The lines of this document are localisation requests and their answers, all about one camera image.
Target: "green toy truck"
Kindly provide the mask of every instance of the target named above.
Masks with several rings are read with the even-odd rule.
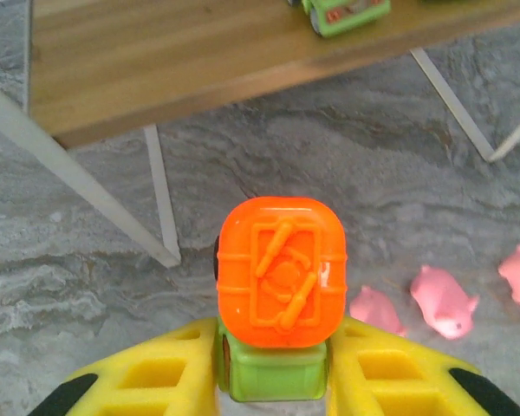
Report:
[[[357,28],[391,11],[391,0],[287,0],[296,7],[302,4],[310,16],[314,32],[331,37]]]

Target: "orange toy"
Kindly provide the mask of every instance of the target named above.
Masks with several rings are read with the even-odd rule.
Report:
[[[346,241],[337,216],[310,198],[238,206],[219,236],[218,302],[225,326],[257,348],[326,341],[345,309]]]

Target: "gray marble floor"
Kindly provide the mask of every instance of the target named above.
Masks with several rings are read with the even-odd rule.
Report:
[[[0,88],[22,92],[23,6],[0,5]],[[430,55],[488,137],[520,121],[520,25]],[[340,216],[349,298],[367,283],[409,337],[480,367],[520,404],[520,308],[496,267],[520,242],[520,147],[486,165],[409,56],[160,126],[183,264],[162,269],[0,136],[0,415],[24,415],[73,370],[217,313],[211,245],[255,195],[307,195]],[[140,132],[73,152],[159,232]],[[480,294],[445,341],[405,291],[421,263]],[[319,415],[319,403],[224,414]]]

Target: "wooden tabletop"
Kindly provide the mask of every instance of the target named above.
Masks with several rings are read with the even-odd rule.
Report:
[[[520,0],[392,0],[320,39],[286,0],[34,0],[29,110],[65,147],[520,21]]]

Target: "marble floor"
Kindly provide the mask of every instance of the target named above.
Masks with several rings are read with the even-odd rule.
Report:
[[[23,5],[0,5],[0,88],[22,91]],[[520,121],[520,25],[430,49],[495,145]],[[497,264],[520,242],[520,147],[486,165],[413,59],[388,62],[159,127],[183,263],[165,270],[0,136],[0,416],[23,416],[78,367],[217,313],[211,249],[256,195],[329,205],[348,239],[348,298],[394,301],[409,338],[456,355],[520,404],[520,308]],[[159,233],[142,134],[73,151]],[[446,341],[406,288],[421,263],[481,301]],[[321,415],[323,404],[228,415]]]

